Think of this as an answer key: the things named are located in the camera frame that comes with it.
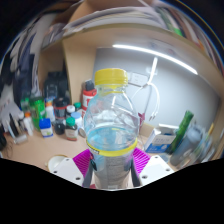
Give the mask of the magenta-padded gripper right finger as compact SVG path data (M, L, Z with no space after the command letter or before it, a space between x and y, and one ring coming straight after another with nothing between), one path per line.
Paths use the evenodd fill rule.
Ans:
M150 156L139 148L133 152L131 177L134 187L142 187L173 173L173 169L159 156Z

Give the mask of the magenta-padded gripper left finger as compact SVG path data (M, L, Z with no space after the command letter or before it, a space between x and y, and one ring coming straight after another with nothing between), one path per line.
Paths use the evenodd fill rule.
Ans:
M93 181L92 154L84 150L73 158L55 155L49 160L49 172L84 188Z

